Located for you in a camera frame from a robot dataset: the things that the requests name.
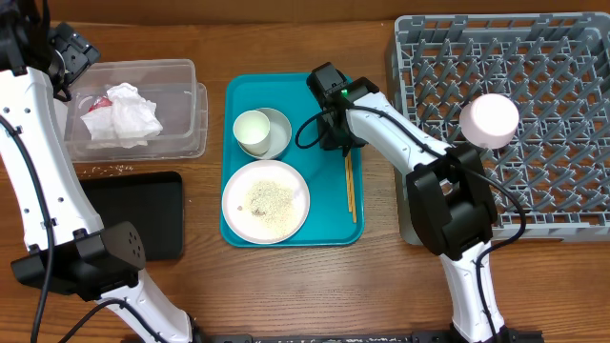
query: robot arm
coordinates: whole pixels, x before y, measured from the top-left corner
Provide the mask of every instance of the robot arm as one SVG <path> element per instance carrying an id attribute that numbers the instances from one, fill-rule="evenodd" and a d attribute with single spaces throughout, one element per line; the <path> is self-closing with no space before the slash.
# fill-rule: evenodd
<path id="1" fill-rule="evenodd" d="M 29 169 L 12 136 L 2 130 L 0 153 L 19 202 L 29 253 L 11 263 L 15 277 L 24 285 L 41 288 L 53 250 L 58 268 L 51 268 L 50 292 L 77 293 L 85 301 L 98 303 L 121 299 L 164 341 L 201 341 L 191 318 L 148 276 L 144 247 L 135 243 L 140 239 L 133 225 L 104 228 L 67 153 L 53 97 L 70 99 L 68 86 L 97 61 L 99 53 L 66 24 L 51 32 L 48 26 L 36 25 L 40 18 L 33 1 L 13 2 L 2 8 L 0 16 L 7 24 L 0 28 L 0 114 L 30 155 L 51 214 L 54 237 L 50 247 Z M 109 308 L 144 341 L 155 342 L 125 306 Z"/>
<path id="2" fill-rule="evenodd" d="M 496 209 L 487 184 L 451 171 L 448 159 L 476 172 L 483 168 L 475 151 L 467 146 L 451 148 L 418 129 L 397 112 L 385 95 L 366 79 L 349 83 L 331 64 L 314 70 L 308 79 L 320 107 L 329 113 L 317 119 L 320 146 L 325 150 L 371 144 L 406 175 L 412 221 L 417 235 L 432 253 L 439 255 L 453 300 L 452 330 L 469 343 L 487 342 L 494 336 L 478 295 L 475 261 L 491 246 L 491 225 Z M 361 108 L 385 112 L 380 116 Z M 424 151 L 393 121 L 443 158 Z M 454 184 L 444 194 L 439 183 Z M 498 311 L 489 256 L 482 262 L 481 280 L 487 308 L 496 333 L 505 330 Z"/>
<path id="3" fill-rule="evenodd" d="M 78 293 L 84 300 L 98 303 L 109 298 L 124 299 L 166 341 L 192 342 L 189 316 L 177 309 L 148 276 L 144 254 L 137 258 L 132 247 L 125 244 L 130 235 L 137 235 L 135 228 L 124 223 L 104 229 L 83 193 L 63 139 L 58 138 L 61 133 L 55 121 L 49 77 L 32 68 L 19 76 L 2 71 L 0 83 L 6 86 L 6 91 L 0 93 L 0 103 L 6 109 L 2 115 L 21 131 L 56 224 L 54 248 L 62 268 L 54 269 L 51 291 Z M 0 152 L 22 210 L 24 241 L 30 252 L 12 262 L 11 267 L 21 283 L 39 288 L 45 271 L 42 261 L 49 248 L 42 214 L 28 170 L 8 134 L 0 134 Z M 144 341 L 154 342 L 126 309 L 119 305 L 109 308 Z"/>
<path id="4" fill-rule="evenodd" d="M 434 151 L 445 154 L 450 146 L 430 137 L 398 113 L 381 92 L 368 93 L 354 102 L 354 105 L 382 110 L 397 119 L 407 130 Z M 363 110 L 347 110 L 350 131 L 378 149 L 402 174 L 409 174 L 417 165 L 429 165 L 437 158 L 422 151 L 420 147 L 388 119 Z M 453 260 L 446 254 L 440 255 L 449 291 L 453 300 L 453 325 L 467 342 L 485 342 L 492 337 L 477 288 L 475 261 L 491 242 L 479 242 L 464 251 L 462 257 Z M 487 308 L 492 314 L 497 333 L 504 326 L 504 319 L 498 310 L 489 266 L 489 256 L 483 259 L 481 270 L 483 291 Z"/>

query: dish rack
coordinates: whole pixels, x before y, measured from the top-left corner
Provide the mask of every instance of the dish rack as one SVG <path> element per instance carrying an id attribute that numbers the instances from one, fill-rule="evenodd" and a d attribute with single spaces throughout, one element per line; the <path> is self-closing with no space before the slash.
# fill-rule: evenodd
<path id="1" fill-rule="evenodd" d="M 388 98 L 430 135 L 461 144 L 465 105 L 485 93 L 509 97 L 518 130 L 480 157 L 527 211 L 523 237 L 610 241 L 609 32 L 610 16 L 598 12 L 401 16 L 386 51 Z M 403 227 L 408 202 L 396 176 Z M 494 197 L 494 237 L 507 238 L 519 215 Z"/>

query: wooden chopsticks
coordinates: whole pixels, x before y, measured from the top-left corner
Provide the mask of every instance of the wooden chopsticks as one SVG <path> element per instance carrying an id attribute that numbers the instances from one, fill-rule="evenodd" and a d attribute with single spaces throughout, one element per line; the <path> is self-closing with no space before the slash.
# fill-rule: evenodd
<path id="1" fill-rule="evenodd" d="M 345 157 L 345 181 L 347 184 L 347 207 L 356 222 L 356 197 L 354 196 L 354 173 L 352 171 L 352 152 Z"/>

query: paper cup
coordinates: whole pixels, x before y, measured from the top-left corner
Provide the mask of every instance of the paper cup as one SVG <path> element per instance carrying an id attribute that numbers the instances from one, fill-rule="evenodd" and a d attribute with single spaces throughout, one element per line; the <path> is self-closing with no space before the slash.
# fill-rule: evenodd
<path id="1" fill-rule="evenodd" d="M 245 111 L 233 123 L 233 135 L 247 152 L 260 155 L 271 146 L 271 123 L 261 111 Z"/>
<path id="2" fill-rule="evenodd" d="M 468 104 L 459 115 L 464 137 L 472 144 L 498 149 L 510 143 L 519 124 L 519 110 L 506 96 L 485 94 Z"/>

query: white plate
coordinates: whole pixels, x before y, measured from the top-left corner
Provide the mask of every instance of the white plate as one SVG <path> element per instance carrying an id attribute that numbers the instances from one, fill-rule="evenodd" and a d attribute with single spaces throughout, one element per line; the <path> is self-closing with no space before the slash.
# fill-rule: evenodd
<path id="1" fill-rule="evenodd" d="M 254 183 L 261 180 L 279 182 L 293 190 L 296 225 L 281 237 L 269 238 L 261 235 L 261 225 L 243 211 L 246 193 Z M 275 160 L 259 160 L 245 165 L 233 174 L 222 193 L 222 214 L 227 224 L 236 235 L 255 244 L 278 243 L 293 236 L 305 222 L 309 207 L 309 189 L 303 176 L 293 167 Z"/>

